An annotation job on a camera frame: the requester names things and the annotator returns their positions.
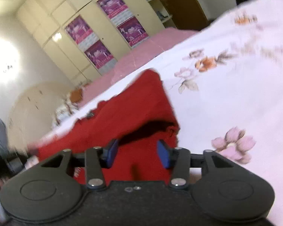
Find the cream wardrobe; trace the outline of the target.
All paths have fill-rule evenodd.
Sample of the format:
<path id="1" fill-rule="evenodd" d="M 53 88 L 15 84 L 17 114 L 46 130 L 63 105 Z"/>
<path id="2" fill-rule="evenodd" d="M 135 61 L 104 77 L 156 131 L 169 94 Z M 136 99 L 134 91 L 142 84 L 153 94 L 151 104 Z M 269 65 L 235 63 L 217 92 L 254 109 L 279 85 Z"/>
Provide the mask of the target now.
<path id="1" fill-rule="evenodd" d="M 75 85 L 165 28 L 149 0 L 26 0 L 17 18 Z"/>

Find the grey sweater neck label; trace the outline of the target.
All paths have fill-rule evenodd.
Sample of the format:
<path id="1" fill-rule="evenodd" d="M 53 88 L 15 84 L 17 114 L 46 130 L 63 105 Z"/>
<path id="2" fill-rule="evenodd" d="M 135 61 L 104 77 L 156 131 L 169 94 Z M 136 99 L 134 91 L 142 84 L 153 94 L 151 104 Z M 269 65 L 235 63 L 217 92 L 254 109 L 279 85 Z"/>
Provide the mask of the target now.
<path id="1" fill-rule="evenodd" d="M 92 117 L 94 117 L 94 113 L 93 113 L 92 111 L 89 111 L 89 112 L 86 114 L 86 118 L 87 118 L 87 119 L 90 119 L 90 118 L 92 118 Z"/>

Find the brown wooden door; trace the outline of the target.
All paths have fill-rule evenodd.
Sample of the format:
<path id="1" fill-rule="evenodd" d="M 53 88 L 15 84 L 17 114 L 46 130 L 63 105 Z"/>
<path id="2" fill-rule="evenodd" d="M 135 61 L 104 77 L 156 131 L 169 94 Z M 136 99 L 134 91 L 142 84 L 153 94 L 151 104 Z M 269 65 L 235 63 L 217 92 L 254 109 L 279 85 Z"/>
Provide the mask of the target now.
<path id="1" fill-rule="evenodd" d="M 171 13 L 175 26 L 180 30 L 200 31 L 208 26 L 208 20 L 198 0 L 160 0 Z"/>

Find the upper left purple poster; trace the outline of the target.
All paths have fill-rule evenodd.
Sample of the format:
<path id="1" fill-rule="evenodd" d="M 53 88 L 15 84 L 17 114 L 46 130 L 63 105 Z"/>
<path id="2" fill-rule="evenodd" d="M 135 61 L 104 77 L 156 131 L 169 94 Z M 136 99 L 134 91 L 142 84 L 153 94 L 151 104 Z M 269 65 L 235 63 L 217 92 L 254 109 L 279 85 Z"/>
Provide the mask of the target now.
<path id="1" fill-rule="evenodd" d="M 99 40 L 97 34 L 80 15 L 70 22 L 64 30 L 82 52 L 85 52 Z"/>

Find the pink bed cover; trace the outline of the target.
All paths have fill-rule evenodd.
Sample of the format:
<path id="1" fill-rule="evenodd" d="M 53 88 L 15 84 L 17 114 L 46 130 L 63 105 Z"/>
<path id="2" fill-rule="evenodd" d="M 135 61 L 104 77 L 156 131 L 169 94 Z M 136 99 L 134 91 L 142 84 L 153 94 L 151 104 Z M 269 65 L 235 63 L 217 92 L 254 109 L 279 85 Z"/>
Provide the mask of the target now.
<path id="1" fill-rule="evenodd" d="M 196 33 L 197 31 L 193 30 L 179 30 L 169 27 L 149 37 L 118 60 L 112 70 L 85 86 L 82 92 L 82 101 L 78 103 L 78 107 L 82 108 L 116 82 Z"/>

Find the lower right purple poster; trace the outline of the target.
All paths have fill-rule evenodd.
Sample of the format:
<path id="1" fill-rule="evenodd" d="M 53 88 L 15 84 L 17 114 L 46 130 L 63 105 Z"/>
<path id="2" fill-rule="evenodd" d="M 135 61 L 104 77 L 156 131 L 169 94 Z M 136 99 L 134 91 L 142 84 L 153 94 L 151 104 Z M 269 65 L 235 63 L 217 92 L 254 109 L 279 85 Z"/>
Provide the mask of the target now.
<path id="1" fill-rule="evenodd" d="M 146 30 L 135 16 L 118 25 L 117 29 L 122 34 L 126 42 L 130 45 L 130 47 L 135 47 L 140 42 L 149 37 Z"/>

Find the lower left purple poster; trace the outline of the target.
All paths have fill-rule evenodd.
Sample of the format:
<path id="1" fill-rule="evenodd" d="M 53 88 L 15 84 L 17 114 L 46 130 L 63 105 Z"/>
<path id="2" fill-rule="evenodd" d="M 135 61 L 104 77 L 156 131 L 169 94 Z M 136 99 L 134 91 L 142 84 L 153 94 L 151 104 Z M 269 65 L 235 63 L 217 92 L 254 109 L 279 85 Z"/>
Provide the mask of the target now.
<path id="1" fill-rule="evenodd" d="M 85 55 L 94 64 L 101 75 L 105 75 L 114 68 L 117 59 L 111 54 L 105 45 L 98 40 L 85 51 Z"/>

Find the cream curved headboard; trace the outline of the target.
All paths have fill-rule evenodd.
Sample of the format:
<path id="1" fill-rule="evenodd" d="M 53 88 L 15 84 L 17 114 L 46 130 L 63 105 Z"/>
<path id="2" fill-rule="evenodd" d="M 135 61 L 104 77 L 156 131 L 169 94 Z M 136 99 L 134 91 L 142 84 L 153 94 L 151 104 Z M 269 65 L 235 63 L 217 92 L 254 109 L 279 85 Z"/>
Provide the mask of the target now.
<path id="1" fill-rule="evenodd" d="M 26 150 L 49 133 L 55 110 L 71 90 L 71 86 L 58 82 L 44 82 L 25 90 L 8 117 L 9 148 Z"/>

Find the upper right purple poster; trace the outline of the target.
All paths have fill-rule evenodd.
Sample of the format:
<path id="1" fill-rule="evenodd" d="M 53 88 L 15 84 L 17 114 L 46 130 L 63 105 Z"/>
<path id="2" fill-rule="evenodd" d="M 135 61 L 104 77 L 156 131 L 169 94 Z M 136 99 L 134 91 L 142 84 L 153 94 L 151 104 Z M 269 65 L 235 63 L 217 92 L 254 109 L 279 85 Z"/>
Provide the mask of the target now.
<path id="1" fill-rule="evenodd" d="M 97 4 L 116 27 L 134 17 L 123 0 L 98 0 Z"/>

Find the patterned pillow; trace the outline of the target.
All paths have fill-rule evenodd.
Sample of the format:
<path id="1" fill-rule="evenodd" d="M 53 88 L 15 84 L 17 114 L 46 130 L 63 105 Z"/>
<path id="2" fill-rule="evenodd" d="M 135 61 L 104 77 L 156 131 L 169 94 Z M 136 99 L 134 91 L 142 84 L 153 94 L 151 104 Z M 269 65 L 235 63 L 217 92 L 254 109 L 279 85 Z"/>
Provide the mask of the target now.
<path id="1" fill-rule="evenodd" d="M 77 103 L 73 103 L 70 100 L 70 94 L 67 94 L 62 99 L 61 105 L 54 111 L 52 115 L 52 129 L 59 127 L 65 120 L 78 112 Z"/>

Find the red knit sweater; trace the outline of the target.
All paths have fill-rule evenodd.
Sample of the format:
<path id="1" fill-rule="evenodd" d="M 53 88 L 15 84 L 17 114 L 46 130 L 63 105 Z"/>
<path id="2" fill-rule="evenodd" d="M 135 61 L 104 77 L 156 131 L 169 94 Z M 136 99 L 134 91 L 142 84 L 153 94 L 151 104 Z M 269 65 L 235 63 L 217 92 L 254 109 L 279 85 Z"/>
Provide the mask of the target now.
<path id="1" fill-rule="evenodd" d="M 38 148 L 39 160 L 67 148 L 83 153 L 117 139 L 113 165 L 103 170 L 106 183 L 169 180 L 171 172 L 160 162 L 157 141 L 176 147 L 179 124 L 158 73 L 145 70 L 119 95 L 99 102 L 92 113 L 77 120 L 65 136 Z"/>

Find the corner wall shelf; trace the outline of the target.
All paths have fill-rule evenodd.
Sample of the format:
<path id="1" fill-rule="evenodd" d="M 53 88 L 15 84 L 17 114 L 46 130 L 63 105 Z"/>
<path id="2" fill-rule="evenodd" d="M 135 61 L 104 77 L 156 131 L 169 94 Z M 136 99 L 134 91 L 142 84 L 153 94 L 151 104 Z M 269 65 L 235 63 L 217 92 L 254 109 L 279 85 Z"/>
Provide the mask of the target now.
<path id="1" fill-rule="evenodd" d="M 147 0 L 147 2 L 153 8 L 165 28 L 177 28 L 172 20 L 173 15 L 168 12 L 161 0 Z"/>

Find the purple poster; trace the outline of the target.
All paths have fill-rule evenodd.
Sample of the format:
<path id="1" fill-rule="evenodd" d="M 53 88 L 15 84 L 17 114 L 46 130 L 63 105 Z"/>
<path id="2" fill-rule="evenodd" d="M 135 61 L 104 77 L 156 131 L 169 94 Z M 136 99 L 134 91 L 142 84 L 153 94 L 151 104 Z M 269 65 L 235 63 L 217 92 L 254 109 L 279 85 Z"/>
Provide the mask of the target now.
<path id="1" fill-rule="evenodd" d="M 149 37 L 146 30 L 135 16 L 118 25 L 117 29 L 122 34 L 126 42 L 130 45 L 130 47 L 135 47 L 140 42 Z"/>
<path id="2" fill-rule="evenodd" d="M 98 40 L 85 51 L 85 55 L 94 64 L 101 75 L 105 75 L 114 68 L 117 59 L 111 54 L 105 45 Z"/>
<path id="3" fill-rule="evenodd" d="M 97 4 L 116 27 L 134 17 L 123 0 L 98 0 Z"/>
<path id="4" fill-rule="evenodd" d="M 70 22 L 64 30 L 82 52 L 85 52 L 99 40 L 97 34 L 80 15 Z"/>

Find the orange cushion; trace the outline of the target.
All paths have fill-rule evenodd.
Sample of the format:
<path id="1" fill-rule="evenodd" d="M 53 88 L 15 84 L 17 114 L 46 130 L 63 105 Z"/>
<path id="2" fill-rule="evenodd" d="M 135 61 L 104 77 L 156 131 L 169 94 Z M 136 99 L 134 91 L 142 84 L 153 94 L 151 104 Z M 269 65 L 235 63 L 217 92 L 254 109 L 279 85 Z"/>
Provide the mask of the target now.
<path id="1" fill-rule="evenodd" d="M 73 91 L 70 92 L 69 94 L 69 100 L 71 101 L 71 103 L 79 103 L 81 102 L 83 99 L 83 90 L 82 88 L 77 88 Z"/>

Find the white floral bed sheet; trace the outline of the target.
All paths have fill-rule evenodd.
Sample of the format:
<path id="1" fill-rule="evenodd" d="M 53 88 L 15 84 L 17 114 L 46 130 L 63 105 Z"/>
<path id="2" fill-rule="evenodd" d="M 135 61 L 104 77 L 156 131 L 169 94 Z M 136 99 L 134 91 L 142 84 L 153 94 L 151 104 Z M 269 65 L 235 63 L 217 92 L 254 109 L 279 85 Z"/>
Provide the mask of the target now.
<path id="1" fill-rule="evenodd" d="M 176 146 L 213 150 L 268 181 L 275 192 L 268 219 L 283 225 L 283 0 L 250 0 L 224 13 L 28 148 L 65 136 L 148 69 L 159 74 L 179 124 Z"/>

